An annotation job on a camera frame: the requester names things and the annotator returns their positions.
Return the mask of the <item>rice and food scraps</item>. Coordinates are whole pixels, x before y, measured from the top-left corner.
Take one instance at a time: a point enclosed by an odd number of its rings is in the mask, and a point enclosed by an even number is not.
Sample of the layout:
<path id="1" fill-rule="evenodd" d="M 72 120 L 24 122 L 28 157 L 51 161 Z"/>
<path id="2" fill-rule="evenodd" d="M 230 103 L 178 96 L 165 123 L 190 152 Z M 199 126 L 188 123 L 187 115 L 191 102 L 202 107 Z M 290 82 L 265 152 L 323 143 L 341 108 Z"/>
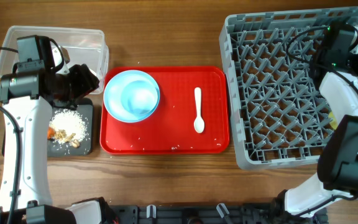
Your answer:
<path id="1" fill-rule="evenodd" d="M 57 110 L 53 112 L 49 127 L 55 130 L 53 139 L 59 145 L 79 148 L 83 142 L 90 140 L 90 120 L 74 110 Z"/>

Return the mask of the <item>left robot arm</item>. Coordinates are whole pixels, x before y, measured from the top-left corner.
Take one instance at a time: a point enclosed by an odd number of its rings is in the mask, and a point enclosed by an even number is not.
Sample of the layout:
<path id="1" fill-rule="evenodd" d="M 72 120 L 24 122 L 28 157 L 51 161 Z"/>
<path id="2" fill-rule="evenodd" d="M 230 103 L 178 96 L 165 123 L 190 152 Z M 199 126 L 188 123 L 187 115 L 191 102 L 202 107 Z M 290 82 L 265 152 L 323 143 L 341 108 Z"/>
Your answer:
<path id="1" fill-rule="evenodd" d="M 4 114 L 4 168 L 0 223 L 102 223 L 103 200 L 89 199 L 68 208 L 52 205 L 47 177 L 47 131 L 53 107 L 75 105 L 98 87 L 86 65 L 66 75 L 57 68 L 25 68 L 3 75 L 0 111 Z"/>

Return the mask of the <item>orange carrot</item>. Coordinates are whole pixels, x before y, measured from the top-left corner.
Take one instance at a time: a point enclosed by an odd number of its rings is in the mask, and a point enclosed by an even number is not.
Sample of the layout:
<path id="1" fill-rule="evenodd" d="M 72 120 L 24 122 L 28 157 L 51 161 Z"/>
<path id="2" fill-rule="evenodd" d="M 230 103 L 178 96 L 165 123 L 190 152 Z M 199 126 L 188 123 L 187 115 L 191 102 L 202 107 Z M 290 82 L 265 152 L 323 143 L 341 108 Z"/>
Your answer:
<path id="1" fill-rule="evenodd" d="M 47 139 L 53 139 L 55 136 L 55 130 L 52 127 L 48 128 Z"/>

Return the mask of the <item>yellow plastic cup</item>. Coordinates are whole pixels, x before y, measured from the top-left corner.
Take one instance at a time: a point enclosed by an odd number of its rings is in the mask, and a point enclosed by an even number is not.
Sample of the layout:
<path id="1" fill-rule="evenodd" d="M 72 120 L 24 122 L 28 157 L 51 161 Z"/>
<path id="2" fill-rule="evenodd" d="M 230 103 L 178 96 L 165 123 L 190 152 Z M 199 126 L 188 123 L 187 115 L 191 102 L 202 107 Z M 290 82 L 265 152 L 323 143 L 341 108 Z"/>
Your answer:
<path id="1" fill-rule="evenodd" d="M 332 111 L 328 114 L 328 118 L 330 119 L 329 125 L 330 125 L 333 129 L 337 129 L 337 127 L 338 127 L 337 120 L 336 120 L 336 118 L 334 117 L 334 114 L 333 114 Z"/>

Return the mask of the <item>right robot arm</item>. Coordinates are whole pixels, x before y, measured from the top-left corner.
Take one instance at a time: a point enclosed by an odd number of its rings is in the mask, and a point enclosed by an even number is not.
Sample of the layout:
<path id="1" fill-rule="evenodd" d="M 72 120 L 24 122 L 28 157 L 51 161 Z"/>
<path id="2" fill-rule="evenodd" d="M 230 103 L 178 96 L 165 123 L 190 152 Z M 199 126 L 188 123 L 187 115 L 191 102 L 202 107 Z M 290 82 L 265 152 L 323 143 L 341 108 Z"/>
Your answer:
<path id="1" fill-rule="evenodd" d="M 336 129 L 316 173 L 271 203 L 270 219 L 303 222 L 340 200 L 358 199 L 358 26 L 334 21 L 308 61 L 310 77 L 328 102 Z"/>

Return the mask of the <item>white plastic spoon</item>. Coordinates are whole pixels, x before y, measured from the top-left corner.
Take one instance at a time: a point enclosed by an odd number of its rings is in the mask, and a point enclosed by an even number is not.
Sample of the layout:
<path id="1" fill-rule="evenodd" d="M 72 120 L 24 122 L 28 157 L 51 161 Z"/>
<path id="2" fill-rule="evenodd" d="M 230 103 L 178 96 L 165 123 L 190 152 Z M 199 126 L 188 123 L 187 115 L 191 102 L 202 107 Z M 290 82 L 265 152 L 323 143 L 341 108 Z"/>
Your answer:
<path id="1" fill-rule="evenodd" d="M 201 116 L 201 88 L 196 87 L 194 90 L 195 94 L 195 105 L 196 105 L 196 118 L 194 120 L 193 126 L 195 131 L 198 134 L 201 134 L 204 131 L 205 123 Z"/>

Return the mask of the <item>light blue plate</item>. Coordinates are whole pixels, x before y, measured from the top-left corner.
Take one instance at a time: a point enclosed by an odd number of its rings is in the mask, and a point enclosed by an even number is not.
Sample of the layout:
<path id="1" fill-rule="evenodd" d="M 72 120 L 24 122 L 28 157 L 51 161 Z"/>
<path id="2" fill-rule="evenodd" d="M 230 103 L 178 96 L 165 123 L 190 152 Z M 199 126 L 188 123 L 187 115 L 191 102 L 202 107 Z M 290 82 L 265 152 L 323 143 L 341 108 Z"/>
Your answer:
<path id="1" fill-rule="evenodd" d="M 155 79 L 140 70 L 126 70 L 120 72 L 112 77 L 110 81 L 108 81 L 105 89 L 104 89 L 104 106 L 107 109 L 108 113 L 118 121 L 124 123 L 137 123 L 148 118 L 158 107 L 160 101 L 160 88 L 159 88 L 159 101 L 156 108 L 153 110 L 151 114 L 143 117 L 136 117 L 128 113 L 121 104 L 121 94 L 123 88 L 133 81 L 144 80 L 155 83 L 157 86 L 157 82 Z"/>

